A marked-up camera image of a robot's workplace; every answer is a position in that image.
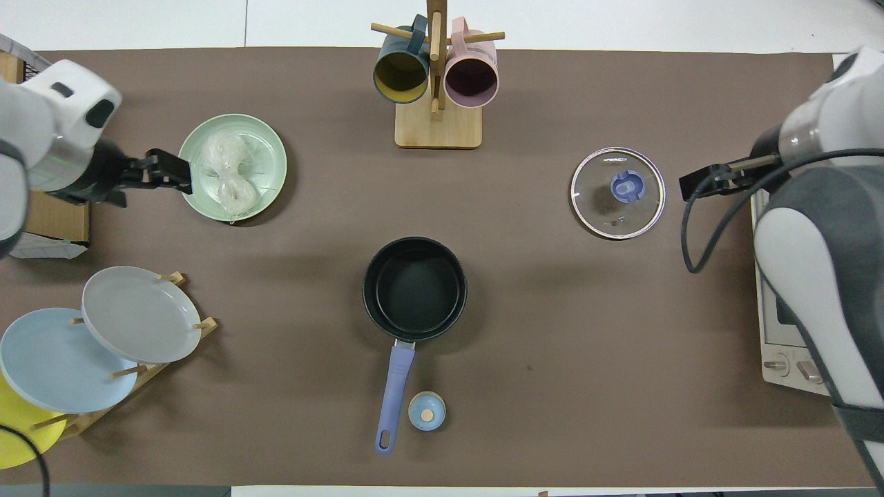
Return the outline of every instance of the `dark green mug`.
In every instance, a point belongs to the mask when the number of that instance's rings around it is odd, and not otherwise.
[[[390,102],[411,103],[423,96],[429,86],[430,47],[423,42],[427,18],[418,14],[411,27],[400,29],[411,31],[411,39],[386,36],[375,63],[375,88]]]

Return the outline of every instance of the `wooden base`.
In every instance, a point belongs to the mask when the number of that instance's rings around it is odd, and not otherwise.
[[[217,321],[212,317],[206,317],[203,321],[194,325],[194,329],[201,330],[200,340],[206,338],[206,335],[214,332],[218,328]],[[124,374],[138,374],[138,378],[135,379],[135,385],[132,387],[132,391],[129,392],[129,395],[132,395],[136,390],[141,388],[145,383],[147,383],[151,378],[154,378],[156,374],[169,364],[139,364],[133,368],[129,368],[128,370],[118,371],[111,375],[112,378],[118,378],[119,376],[123,376]],[[67,422],[67,426],[65,430],[61,432],[60,440],[68,439],[71,437],[75,437],[81,434],[84,430],[86,430],[89,426],[92,425],[95,421],[101,419],[102,416],[108,413],[111,409],[116,406],[111,406],[107,409],[97,410],[96,412],[88,412],[86,414],[63,414],[61,416],[53,417],[52,419],[47,419],[41,423],[37,423],[31,426],[31,430],[39,430],[50,424],[61,423],[63,421]]]
[[[449,102],[432,113],[432,88],[417,102],[396,105],[396,144],[403,149],[475,149],[482,144],[482,109]]]

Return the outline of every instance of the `black cable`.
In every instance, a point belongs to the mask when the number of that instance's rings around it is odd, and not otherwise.
[[[46,465],[46,460],[43,459],[43,454],[40,454],[40,451],[37,449],[37,446],[26,437],[23,433],[10,428],[9,426],[4,426],[0,424],[0,432],[9,432],[13,435],[19,437],[22,441],[24,441],[28,447],[34,452],[34,455],[37,458],[37,463],[40,464],[40,474],[43,480],[43,497],[50,497],[50,469]]]
[[[690,219],[690,210],[694,206],[694,202],[700,196],[700,192],[705,190],[712,182],[715,180],[715,175],[710,174],[706,176],[703,181],[700,181],[700,184],[697,185],[697,188],[694,189],[694,193],[690,194],[690,198],[687,201],[687,204],[684,206],[684,215],[682,216],[682,257],[684,258],[684,265],[688,268],[688,271],[697,274],[701,272],[703,268],[705,268],[706,263],[709,262],[709,257],[712,256],[713,250],[715,250],[715,245],[718,244],[719,238],[721,238],[721,234],[724,232],[724,229],[728,226],[731,220],[733,220],[736,213],[758,192],[761,188],[766,187],[771,184],[774,180],[780,178],[783,174],[786,174],[793,169],[797,169],[801,166],[813,164],[815,162],[834,159],[838,157],[884,157],[884,149],[843,149],[843,150],[833,150],[831,152],[822,152],[819,154],[814,154],[812,156],[808,156],[794,164],[788,164],[769,172],[764,178],[758,180],[753,184],[743,196],[740,197],[734,205],[730,207],[728,212],[721,218],[718,226],[715,227],[715,231],[713,231],[713,235],[709,238],[709,242],[706,243],[706,248],[703,250],[703,255],[700,256],[699,262],[695,266],[693,261],[690,260],[690,254],[688,253],[688,220]]]

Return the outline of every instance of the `dish rack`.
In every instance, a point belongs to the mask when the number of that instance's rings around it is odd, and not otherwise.
[[[166,279],[167,281],[170,281],[176,287],[181,287],[182,285],[184,285],[185,282],[187,282],[187,279],[184,277],[183,274],[181,274],[180,271],[173,272],[169,275],[160,274],[157,277],[159,279]],[[205,339],[210,333],[214,332],[218,328],[218,323],[215,318],[206,317],[200,324],[194,325],[194,328],[200,330],[200,342],[202,342],[203,339]],[[132,394],[138,391],[139,388],[149,382],[169,364],[170,363],[138,364],[133,368],[113,373],[111,376],[113,378],[119,378],[127,374],[138,375],[137,379],[135,380],[135,384],[132,387],[132,390],[129,391],[129,394],[126,396],[126,399],[128,399],[132,396]],[[33,424],[30,429],[32,431],[40,430],[55,423],[66,422],[65,429],[62,431],[61,436],[58,439],[69,439],[83,433],[89,426],[101,419],[105,414],[110,412],[111,409],[117,407],[118,405],[119,403],[110,406],[107,409],[97,410],[95,412],[88,412],[84,414],[61,414],[45,421],[41,421],[40,423]]]

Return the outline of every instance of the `mug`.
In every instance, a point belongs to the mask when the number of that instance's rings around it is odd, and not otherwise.
[[[427,18],[418,14],[415,22],[400,29],[411,31],[407,40],[388,34],[375,63],[375,88],[393,103],[411,103],[427,91],[430,75],[430,48],[424,43]]]
[[[464,36],[482,32],[470,30],[463,17],[452,24],[452,48],[445,67],[446,95],[461,107],[482,107],[497,95],[497,49],[494,42],[465,43]]]

